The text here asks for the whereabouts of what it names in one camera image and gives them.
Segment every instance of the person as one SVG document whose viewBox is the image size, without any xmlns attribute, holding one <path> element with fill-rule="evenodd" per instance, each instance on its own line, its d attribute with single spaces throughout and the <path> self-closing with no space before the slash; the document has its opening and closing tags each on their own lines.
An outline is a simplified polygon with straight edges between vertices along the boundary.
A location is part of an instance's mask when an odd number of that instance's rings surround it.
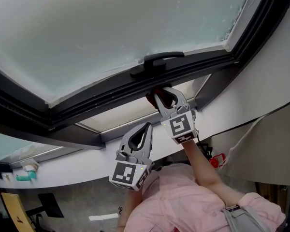
<svg viewBox="0 0 290 232">
<path fill-rule="evenodd" d="M 193 140 L 182 146 L 191 166 L 152 171 L 141 190 L 128 190 L 117 232 L 230 232 L 224 211 L 234 205 L 256 212 L 264 231 L 275 232 L 285 220 L 278 205 L 225 185 Z"/>
</svg>

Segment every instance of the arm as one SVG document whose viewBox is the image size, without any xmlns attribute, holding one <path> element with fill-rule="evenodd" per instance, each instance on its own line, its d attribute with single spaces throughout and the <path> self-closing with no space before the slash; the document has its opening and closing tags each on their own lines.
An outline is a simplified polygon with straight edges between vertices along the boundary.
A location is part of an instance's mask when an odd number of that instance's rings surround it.
<svg viewBox="0 0 290 232">
<path fill-rule="evenodd" d="M 237 204 L 244 194 L 225 185 L 193 140 L 182 144 L 191 163 L 197 184 L 210 189 L 226 206 Z"/>
<path fill-rule="evenodd" d="M 130 214 L 142 202 L 142 190 L 143 188 L 139 191 L 128 191 L 125 205 L 119 216 L 116 232 L 124 231 Z"/>
</svg>

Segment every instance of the sleeve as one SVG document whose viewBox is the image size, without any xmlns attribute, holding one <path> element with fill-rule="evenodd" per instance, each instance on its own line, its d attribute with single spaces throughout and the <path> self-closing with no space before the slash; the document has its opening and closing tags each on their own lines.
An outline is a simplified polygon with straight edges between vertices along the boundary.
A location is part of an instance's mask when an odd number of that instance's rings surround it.
<svg viewBox="0 0 290 232">
<path fill-rule="evenodd" d="M 275 232 L 286 218 L 279 205 L 269 202 L 257 193 L 246 194 L 238 202 L 238 205 L 244 208 L 249 207 L 257 212 L 261 221 L 267 225 L 272 232 Z"/>
</svg>

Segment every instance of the pink shirt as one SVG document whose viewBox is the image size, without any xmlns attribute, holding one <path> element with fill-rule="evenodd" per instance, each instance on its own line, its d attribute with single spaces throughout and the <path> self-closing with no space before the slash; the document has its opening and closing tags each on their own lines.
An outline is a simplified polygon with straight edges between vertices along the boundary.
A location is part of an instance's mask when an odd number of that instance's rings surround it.
<svg viewBox="0 0 290 232">
<path fill-rule="evenodd" d="M 284 221 L 278 205 L 256 193 L 238 203 L 254 209 L 272 232 Z M 191 166 L 173 164 L 153 171 L 144 182 L 143 201 L 131 213 L 125 232 L 230 232 L 223 201 L 195 183 Z"/>
</svg>

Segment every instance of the floor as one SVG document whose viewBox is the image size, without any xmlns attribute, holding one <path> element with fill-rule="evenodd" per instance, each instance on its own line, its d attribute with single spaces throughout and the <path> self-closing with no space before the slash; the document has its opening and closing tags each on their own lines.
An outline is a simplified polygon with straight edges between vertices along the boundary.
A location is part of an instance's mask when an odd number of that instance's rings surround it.
<svg viewBox="0 0 290 232">
<path fill-rule="evenodd" d="M 172 155 L 175 161 L 185 160 L 186 155 L 180 151 Z M 254 182 L 222 176 L 230 187 L 241 192 L 254 192 Z M 100 216 L 118 212 L 123 206 L 126 190 L 117 188 L 102 178 L 89 182 L 39 189 L 9 189 L 10 193 L 17 193 L 25 210 L 41 206 L 39 193 L 51 192 L 54 194 L 64 218 L 48 217 L 42 212 L 41 224 L 56 232 L 114 232 L 117 218 L 103 221 L 90 221 L 89 216 Z"/>
</svg>

